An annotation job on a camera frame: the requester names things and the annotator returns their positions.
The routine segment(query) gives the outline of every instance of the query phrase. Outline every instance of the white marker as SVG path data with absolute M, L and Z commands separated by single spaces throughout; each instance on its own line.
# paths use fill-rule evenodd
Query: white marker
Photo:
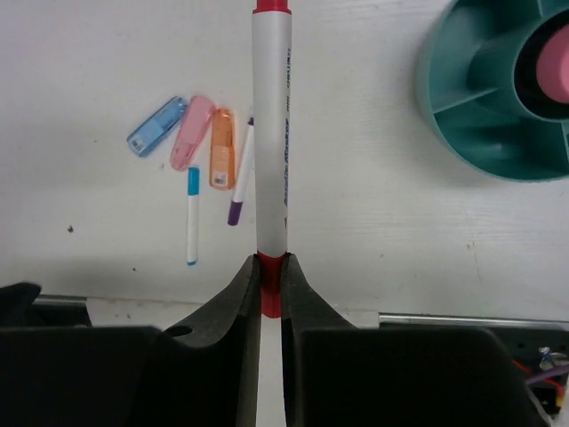
M 253 119 L 251 117 L 247 128 L 247 139 L 245 140 L 243 154 L 241 155 L 241 165 L 239 166 L 239 173 L 237 174 L 237 183 L 233 191 L 231 207 L 229 208 L 228 224 L 232 227 L 235 227 L 239 223 L 245 193 L 249 185 L 249 175 L 252 170 L 252 162 L 255 159 L 254 132 Z
M 252 15 L 257 252 L 261 307 L 270 318 L 281 315 L 280 274 L 287 251 L 292 38 L 288 0 L 257 0 Z
M 188 169 L 188 265 L 197 263 L 199 227 L 199 168 Z

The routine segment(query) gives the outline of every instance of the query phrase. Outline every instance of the teal container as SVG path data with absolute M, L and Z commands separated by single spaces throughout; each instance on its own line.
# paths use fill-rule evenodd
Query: teal container
M 417 65 L 421 114 L 464 161 L 515 181 L 569 176 L 569 105 L 536 90 L 543 40 L 569 24 L 569 0 L 456 0 Z

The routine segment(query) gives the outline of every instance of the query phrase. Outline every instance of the white table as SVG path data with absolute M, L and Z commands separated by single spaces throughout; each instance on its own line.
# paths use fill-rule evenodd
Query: white table
M 174 94 L 207 94 L 244 129 L 253 3 L 4 2 L 2 284 L 205 302 L 232 279 L 255 250 L 253 185 L 234 229 L 229 193 L 203 186 L 189 268 L 172 139 L 145 160 L 124 140 Z M 290 250 L 334 306 L 569 320 L 569 181 L 485 176 L 416 111 L 415 57 L 447 3 L 291 0 Z

